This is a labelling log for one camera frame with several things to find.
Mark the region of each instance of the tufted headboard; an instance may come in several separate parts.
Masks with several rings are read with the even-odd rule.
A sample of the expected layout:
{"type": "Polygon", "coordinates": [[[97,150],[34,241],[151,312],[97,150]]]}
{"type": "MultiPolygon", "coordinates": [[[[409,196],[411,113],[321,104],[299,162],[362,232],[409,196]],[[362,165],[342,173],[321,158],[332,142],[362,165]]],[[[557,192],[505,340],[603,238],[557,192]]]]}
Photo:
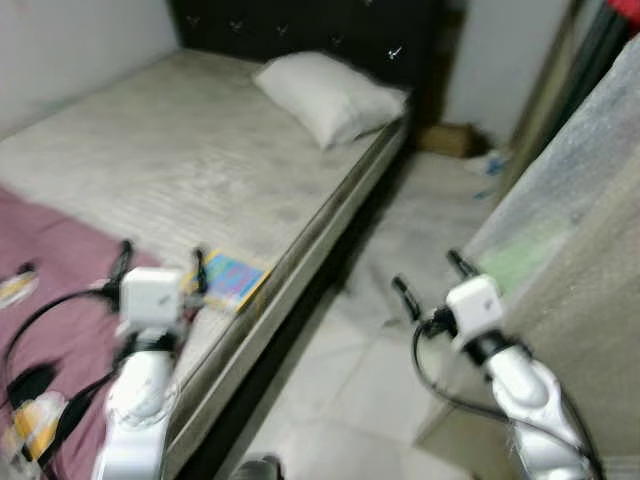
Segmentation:
{"type": "Polygon", "coordinates": [[[324,50],[398,86],[419,87],[440,0],[172,0],[182,45],[266,61],[324,50]]]}

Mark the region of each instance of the white wall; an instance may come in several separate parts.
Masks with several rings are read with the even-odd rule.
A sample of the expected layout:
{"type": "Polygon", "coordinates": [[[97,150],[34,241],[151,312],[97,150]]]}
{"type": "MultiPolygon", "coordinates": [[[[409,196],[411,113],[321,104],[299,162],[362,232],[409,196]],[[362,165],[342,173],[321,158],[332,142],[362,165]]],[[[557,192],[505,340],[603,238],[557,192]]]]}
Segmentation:
{"type": "Polygon", "coordinates": [[[0,138],[177,48],[166,0],[1,0],[0,138]]]}
{"type": "Polygon", "coordinates": [[[513,134],[568,0],[470,0],[444,121],[471,122],[498,145],[513,134]]]}

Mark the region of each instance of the bed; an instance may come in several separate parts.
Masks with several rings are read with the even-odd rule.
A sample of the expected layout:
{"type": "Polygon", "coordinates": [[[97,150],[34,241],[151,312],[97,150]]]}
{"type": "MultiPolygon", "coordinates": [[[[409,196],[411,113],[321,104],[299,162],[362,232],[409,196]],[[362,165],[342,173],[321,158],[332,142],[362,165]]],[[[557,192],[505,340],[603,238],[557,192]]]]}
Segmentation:
{"type": "MultiPolygon", "coordinates": [[[[428,39],[416,36],[433,8],[421,5],[423,16],[413,28],[393,37],[386,27],[378,32],[384,35],[370,37],[377,45],[364,48],[350,40],[366,40],[371,25],[350,36],[318,22],[322,41],[309,32],[302,39],[295,18],[282,23],[252,5],[176,2],[183,43],[191,48],[0,143],[0,182],[24,202],[46,205],[112,239],[133,239],[155,259],[149,261],[187,270],[189,252],[204,243],[271,272],[239,314],[208,309],[194,324],[176,371],[181,395],[169,433],[167,478],[203,441],[406,144],[411,125],[410,112],[350,145],[323,151],[254,86],[252,75],[267,58],[315,46],[387,82],[416,86],[428,39]],[[232,19],[224,29],[222,17],[232,19]],[[251,18],[261,18],[263,27],[277,24],[279,40],[256,42],[264,32],[251,18]]],[[[356,7],[363,15],[380,15],[376,5],[356,7]]],[[[311,7],[305,10],[313,14],[311,7]]],[[[402,17],[411,14],[415,8],[402,17]]],[[[393,25],[401,31],[406,22],[393,25]]],[[[111,333],[104,332],[105,341],[111,333]]],[[[104,428],[99,415],[93,423],[104,428]]],[[[92,448],[78,443],[73,452],[63,449],[70,478],[86,477],[86,468],[73,463],[95,455],[92,448]]]]}

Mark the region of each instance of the pink blanket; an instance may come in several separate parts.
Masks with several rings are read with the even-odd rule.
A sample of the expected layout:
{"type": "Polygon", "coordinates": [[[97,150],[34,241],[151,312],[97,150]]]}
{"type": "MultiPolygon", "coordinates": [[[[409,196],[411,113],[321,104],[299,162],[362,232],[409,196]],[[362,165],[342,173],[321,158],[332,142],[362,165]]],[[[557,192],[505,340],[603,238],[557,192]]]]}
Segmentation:
{"type": "MultiPolygon", "coordinates": [[[[12,275],[25,262],[37,266],[38,284],[17,304],[0,309],[0,348],[36,309],[56,297],[87,288],[108,275],[118,255],[118,240],[68,216],[22,201],[0,187],[0,278],[12,275]]],[[[154,265],[148,255],[137,254],[137,265],[154,265]]],[[[88,299],[71,302],[46,314],[24,336],[13,355],[13,377],[43,361],[59,361],[59,374],[49,387],[69,398],[103,376],[112,360],[118,317],[106,304],[88,299]]],[[[0,403],[6,398],[0,379],[0,403]]],[[[108,387],[67,439],[55,459],[64,480],[90,477],[105,433],[103,400],[108,387]]],[[[9,422],[0,410],[0,432],[9,422]]]]}

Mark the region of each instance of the bed frame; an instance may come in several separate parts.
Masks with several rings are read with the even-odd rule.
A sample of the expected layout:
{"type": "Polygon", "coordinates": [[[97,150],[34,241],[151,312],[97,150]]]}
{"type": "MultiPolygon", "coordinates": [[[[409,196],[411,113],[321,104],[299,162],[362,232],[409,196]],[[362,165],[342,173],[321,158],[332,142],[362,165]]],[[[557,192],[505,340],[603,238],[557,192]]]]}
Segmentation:
{"type": "MultiPolygon", "coordinates": [[[[412,107],[409,129],[417,119],[418,107],[424,104],[425,77],[429,53],[437,36],[441,0],[172,0],[171,4],[185,48],[258,61],[296,51],[322,50],[379,81],[409,88],[412,107]]],[[[397,167],[406,149],[398,148],[398,151],[402,152],[398,154],[398,161],[392,166],[386,164],[385,178],[390,180],[386,186],[378,185],[377,198],[382,198],[388,191],[388,182],[399,170],[397,167]]],[[[362,192],[371,192],[380,182],[385,169],[379,170],[372,169],[365,176],[367,178],[363,178],[363,182],[370,185],[363,186],[362,192]]],[[[182,468],[180,478],[213,478],[223,465],[224,470],[237,460],[234,455],[242,454],[238,445],[246,439],[238,439],[246,437],[242,432],[246,432],[253,409],[295,341],[320,292],[334,280],[338,270],[336,265],[342,264],[350,254],[350,249],[344,246],[354,245],[359,235],[357,232],[364,230],[363,225],[373,210],[371,202],[374,200],[371,197],[360,207],[359,213],[345,212],[334,219],[345,223],[336,231],[344,232],[349,222],[351,227],[346,229],[341,240],[324,238],[320,242],[322,245],[318,248],[323,251],[318,254],[319,264],[314,270],[318,272],[319,268],[319,273],[310,285],[313,273],[301,275],[305,278],[292,275],[290,280],[297,280],[294,283],[299,284],[294,290],[299,291],[287,290],[289,299],[278,307],[289,309],[287,318],[282,322],[269,319],[267,315],[263,325],[257,326],[256,330],[261,330],[253,332],[234,356],[228,369],[237,370],[232,377],[240,375],[244,380],[239,386],[229,387],[235,390],[231,399],[220,399],[226,407],[216,416],[201,447],[182,468]],[[300,297],[306,285],[309,287],[300,297]],[[291,310],[299,297],[297,306],[291,310]],[[252,362],[251,357],[259,357],[252,367],[247,364],[252,362]]],[[[362,205],[362,202],[354,202],[354,205],[362,205]]],[[[173,477],[176,472],[170,469],[169,473],[173,477]]]]}

